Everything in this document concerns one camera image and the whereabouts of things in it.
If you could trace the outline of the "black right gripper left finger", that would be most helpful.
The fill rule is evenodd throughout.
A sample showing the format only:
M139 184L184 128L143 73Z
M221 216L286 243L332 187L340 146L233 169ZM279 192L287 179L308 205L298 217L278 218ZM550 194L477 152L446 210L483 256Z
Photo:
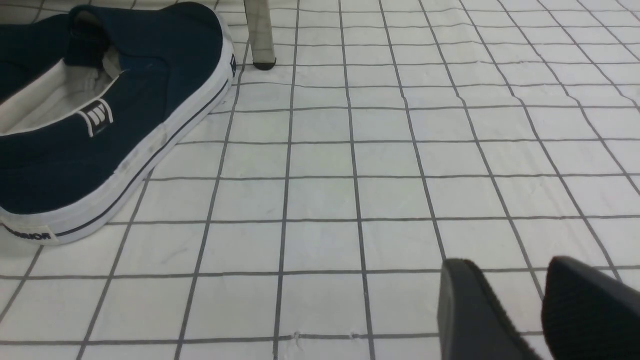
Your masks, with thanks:
M471 260L443 262L437 319L443 360L541 359Z

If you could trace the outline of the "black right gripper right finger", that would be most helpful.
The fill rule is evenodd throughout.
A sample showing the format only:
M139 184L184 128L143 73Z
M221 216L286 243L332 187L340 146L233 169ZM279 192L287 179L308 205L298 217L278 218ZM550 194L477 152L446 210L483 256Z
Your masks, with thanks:
M639 292L572 257L548 266L541 320L556 360L640 357Z

